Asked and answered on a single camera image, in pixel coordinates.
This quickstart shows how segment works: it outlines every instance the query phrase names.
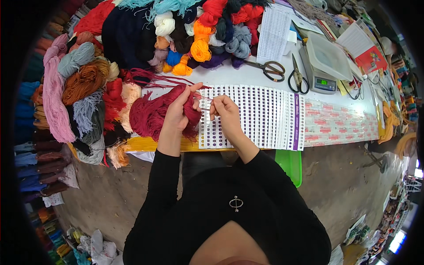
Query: right hand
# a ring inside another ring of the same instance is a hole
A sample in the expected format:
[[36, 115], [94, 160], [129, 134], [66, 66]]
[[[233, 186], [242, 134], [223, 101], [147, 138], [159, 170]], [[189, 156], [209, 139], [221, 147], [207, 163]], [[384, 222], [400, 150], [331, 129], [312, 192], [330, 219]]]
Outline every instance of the right hand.
[[227, 95], [213, 98], [210, 106], [211, 121], [215, 116], [221, 117], [222, 132], [232, 145], [243, 136], [240, 126], [240, 115], [238, 106]]

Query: black-handled scissors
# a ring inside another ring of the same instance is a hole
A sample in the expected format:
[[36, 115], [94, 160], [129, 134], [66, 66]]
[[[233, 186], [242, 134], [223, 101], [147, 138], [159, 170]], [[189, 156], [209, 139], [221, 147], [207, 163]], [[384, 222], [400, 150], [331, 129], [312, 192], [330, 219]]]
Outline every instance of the black-handled scissors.
[[[308, 80], [306, 80], [306, 78], [303, 77], [302, 74], [299, 72], [299, 68], [297, 67], [296, 59], [294, 59], [293, 54], [292, 54], [292, 59], [293, 59], [293, 72], [289, 75], [289, 79], [287, 81], [289, 83], [289, 88], [291, 89], [291, 91], [293, 91], [295, 93], [301, 93], [301, 94], [305, 95], [309, 92]], [[290, 84], [290, 80], [293, 76], [294, 76], [294, 81], [296, 83], [296, 88], [297, 88], [296, 90], [293, 89], [293, 87]], [[305, 92], [302, 91], [302, 79], [305, 81], [305, 84], [306, 84], [306, 91]]]
[[[244, 63], [247, 64], [247, 65], [262, 69], [264, 75], [274, 82], [284, 81], [284, 73], [286, 73], [286, 69], [284, 69], [284, 67], [276, 61], [268, 61], [264, 64], [258, 64], [258, 63], [254, 63], [254, 62], [245, 60]], [[276, 79], [276, 78], [270, 76], [269, 74], [279, 75], [279, 76], [281, 76], [281, 79]]]

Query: left hand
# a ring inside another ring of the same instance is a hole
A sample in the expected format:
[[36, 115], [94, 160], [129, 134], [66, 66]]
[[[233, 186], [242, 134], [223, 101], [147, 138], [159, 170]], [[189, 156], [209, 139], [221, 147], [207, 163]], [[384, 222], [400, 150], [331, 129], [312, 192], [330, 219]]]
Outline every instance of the left hand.
[[[165, 120], [163, 122], [162, 130], [176, 130], [179, 133], [186, 128], [188, 124], [188, 118], [183, 113], [183, 105], [186, 103], [191, 92], [196, 92], [203, 86], [203, 83], [197, 83], [192, 86], [186, 86], [185, 90], [172, 102], [166, 112]], [[199, 100], [194, 99], [193, 109], [200, 112]]]

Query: plastic container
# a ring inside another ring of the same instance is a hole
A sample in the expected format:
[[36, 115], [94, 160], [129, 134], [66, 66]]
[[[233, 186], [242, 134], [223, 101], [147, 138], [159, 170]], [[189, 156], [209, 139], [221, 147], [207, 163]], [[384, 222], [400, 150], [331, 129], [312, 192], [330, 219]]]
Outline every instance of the plastic container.
[[310, 31], [306, 48], [313, 67], [339, 80], [353, 80], [345, 53], [329, 40]]
[[276, 150], [275, 162], [292, 180], [296, 188], [302, 184], [302, 155], [300, 151]]

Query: thread organizer card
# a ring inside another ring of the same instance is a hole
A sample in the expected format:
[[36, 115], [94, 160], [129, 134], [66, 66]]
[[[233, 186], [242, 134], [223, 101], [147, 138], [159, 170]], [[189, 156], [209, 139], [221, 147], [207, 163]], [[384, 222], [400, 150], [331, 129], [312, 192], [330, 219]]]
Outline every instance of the thread organizer card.
[[[239, 108], [243, 133], [259, 148], [301, 151], [304, 147], [305, 99], [291, 92], [252, 85], [209, 85], [199, 92], [207, 98], [227, 95]], [[200, 107], [210, 101], [200, 99]], [[202, 111], [199, 122], [199, 148], [231, 148], [222, 133], [221, 118], [210, 120]]]

